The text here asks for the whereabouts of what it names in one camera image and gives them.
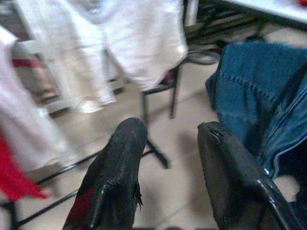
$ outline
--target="floor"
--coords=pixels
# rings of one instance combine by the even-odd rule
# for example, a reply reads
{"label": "floor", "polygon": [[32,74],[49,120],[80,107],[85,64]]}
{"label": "floor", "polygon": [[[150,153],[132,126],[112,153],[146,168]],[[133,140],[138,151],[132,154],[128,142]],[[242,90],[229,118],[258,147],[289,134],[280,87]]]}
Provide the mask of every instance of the floor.
{"label": "floor", "polygon": [[[275,32],[270,35],[270,39],[307,45],[305,34],[294,34],[291,30]],[[174,120],[168,117],[169,92],[150,96],[149,136],[171,160],[171,169],[163,169],[153,155],[142,158],[139,180],[144,206],[136,213],[135,227],[154,227],[157,230],[166,230],[170,226],[179,226],[184,230],[217,229],[197,148],[197,125],[217,120],[204,90],[204,82],[216,68],[217,65],[183,66],[177,116]],[[140,117],[140,114],[139,93],[135,86],[128,85],[125,92],[118,95],[118,101],[102,111],[93,114],[66,112],[56,117],[55,122],[75,149],[76,158],[81,159],[103,148],[123,119]],[[19,201],[19,218],[35,213],[77,189],[87,167],[88,163],[45,184],[44,191],[50,194],[49,199],[25,198]],[[43,177],[55,169],[49,167],[30,176]],[[297,190],[295,184],[289,181],[286,181],[285,187],[293,192]],[[21,229],[60,230],[73,202],[74,198],[71,198]],[[1,213],[0,229],[6,229],[6,221],[5,214]]]}

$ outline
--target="white cloth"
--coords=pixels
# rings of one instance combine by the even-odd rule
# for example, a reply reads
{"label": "white cloth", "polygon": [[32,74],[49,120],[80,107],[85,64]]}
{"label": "white cloth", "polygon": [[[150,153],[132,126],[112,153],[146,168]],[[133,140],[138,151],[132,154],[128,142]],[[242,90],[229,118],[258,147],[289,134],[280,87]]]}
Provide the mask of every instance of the white cloth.
{"label": "white cloth", "polygon": [[29,24],[32,30],[41,30],[45,48],[54,54],[62,89],[73,107],[84,98],[100,104],[115,101],[107,80],[118,71],[108,66],[108,58],[145,91],[155,87],[187,54],[182,0],[18,3],[25,14],[31,9]]}
{"label": "white cloth", "polygon": [[11,61],[16,41],[0,26],[0,131],[23,171],[71,160],[72,151],[53,121],[38,109]]}

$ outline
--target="white tabletop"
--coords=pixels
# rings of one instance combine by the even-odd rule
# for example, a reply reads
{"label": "white tabletop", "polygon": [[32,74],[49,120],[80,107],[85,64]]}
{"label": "white tabletop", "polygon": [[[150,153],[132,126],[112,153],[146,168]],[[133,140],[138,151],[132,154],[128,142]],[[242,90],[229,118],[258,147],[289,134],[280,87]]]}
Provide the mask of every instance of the white tabletop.
{"label": "white tabletop", "polygon": [[237,5],[242,5],[253,10],[291,19],[306,24],[307,7],[301,6],[298,0],[222,0]]}

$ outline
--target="metal bar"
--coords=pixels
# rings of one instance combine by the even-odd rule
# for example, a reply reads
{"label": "metal bar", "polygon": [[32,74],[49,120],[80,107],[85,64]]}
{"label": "metal bar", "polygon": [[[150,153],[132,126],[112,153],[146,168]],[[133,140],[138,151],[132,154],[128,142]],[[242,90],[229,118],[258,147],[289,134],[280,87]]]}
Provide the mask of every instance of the metal bar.
{"label": "metal bar", "polygon": [[160,153],[156,147],[150,142],[150,140],[147,140],[147,145],[148,147],[151,149],[152,153],[158,158],[158,160],[161,162],[161,164],[163,165],[163,167],[165,169],[169,169],[170,165],[169,165],[169,160],[166,159],[165,155]]}
{"label": "metal bar", "polygon": [[170,118],[174,119],[175,118],[175,105],[177,103],[177,87],[179,84],[179,66],[177,66],[174,69],[174,90],[173,90],[173,95],[172,95],[172,100],[171,100],[171,111],[170,111]]}
{"label": "metal bar", "polygon": [[145,126],[148,127],[147,98],[145,92],[142,92],[142,107],[143,107],[143,121],[145,123]]}
{"label": "metal bar", "polygon": [[76,162],[76,163],[74,163],[74,164],[72,164],[72,165],[69,165],[69,166],[67,166],[67,167],[65,167],[65,168],[63,168],[63,169],[61,169],[61,170],[55,172],[54,174],[51,174],[50,176],[48,176],[48,177],[46,177],[46,178],[43,178],[42,180],[38,181],[36,184],[42,184],[42,183],[44,183],[44,182],[47,182],[47,181],[53,179],[54,177],[56,177],[56,176],[58,176],[58,175],[61,175],[61,174],[65,173],[65,172],[67,172],[67,171],[69,171],[69,170],[72,170],[73,168],[77,167],[79,164],[82,164],[82,163],[84,163],[84,162],[90,160],[91,158],[94,158],[94,157],[97,156],[99,153],[100,153],[100,151],[97,152],[97,153],[94,153],[94,154],[91,155],[91,156],[85,157],[85,158],[83,158],[82,160],[80,160],[80,161],[78,161],[78,162]]}
{"label": "metal bar", "polygon": [[296,20],[289,19],[289,18],[286,18],[286,17],[283,17],[283,16],[279,16],[279,15],[274,15],[270,12],[265,12],[265,11],[253,9],[252,7],[249,7],[249,6],[245,6],[245,5],[241,5],[241,4],[237,4],[237,3],[232,3],[232,2],[229,2],[229,1],[226,1],[226,0],[208,0],[208,2],[211,2],[211,3],[219,5],[219,6],[227,7],[228,9],[233,9],[233,10],[236,10],[236,11],[239,11],[239,12],[255,15],[255,16],[262,18],[266,21],[272,21],[272,22],[275,22],[275,23],[283,25],[283,26],[288,26],[288,27],[292,27],[294,29],[302,30],[304,32],[307,30],[306,23],[304,23],[304,22],[296,21]]}
{"label": "metal bar", "polygon": [[65,202],[66,200],[68,200],[68,199],[74,197],[75,195],[77,195],[77,193],[78,193],[78,190],[75,190],[75,191],[69,193],[68,195],[66,195],[65,197],[63,197],[62,199],[60,199],[60,200],[54,202],[53,204],[47,206],[46,208],[43,208],[42,210],[40,210],[40,211],[36,212],[35,214],[29,216],[28,218],[19,221],[19,222],[18,222],[18,227],[20,227],[20,226],[22,226],[22,225],[24,225],[24,224],[30,222],[31,220],[33,220],[33,219],[35,219],[36,217],[42,215],[43,213],[49,211],[50,209],[54,208],[55,206],[58,206],[59,204]]}

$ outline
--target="leg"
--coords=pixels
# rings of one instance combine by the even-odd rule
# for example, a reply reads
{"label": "leg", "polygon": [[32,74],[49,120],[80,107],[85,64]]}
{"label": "leg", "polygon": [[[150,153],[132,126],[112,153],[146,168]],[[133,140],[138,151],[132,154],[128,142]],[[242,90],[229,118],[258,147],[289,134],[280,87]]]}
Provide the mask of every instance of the leg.
{"label": "leg", "polygon": [[171,111],[170,111],[170,118],[174,119],[175,118],[175,105],[177,103],[177,88],[178,88],[178,84],[179,84],[179,66],[177,66],[174,69],[174,89],[173,89],[173,97],[172,97],[172,101],[171,101]]}
{"label": "leg", "polygon": [[11,216],[11,230],[18,230],[18,220],[17,220],[17,212],[16,212],[16,206],[14,202],[9,202],[6,203],[5,205],[2,206],[8,212],[10,213]]}
{"label": "leg", "polygon": [[143,157],[150,153],[153,153],[158,158],[158,160],[161,162],[163,167],[165,169],[169,169],[170,168],[169,160],[165,157],[165,155],[160,153],[159,150],[157,150],[156,147],[150,142],[150,140],[147,140],[147,145],[150,148],[150,150],[144,153]]}
{"label": "leg", "polygon": [[145,126],[148,127],[148,114],[147,114],[147,98],[146,93],[142,92],[142,107],[143,107],[143,121]]}

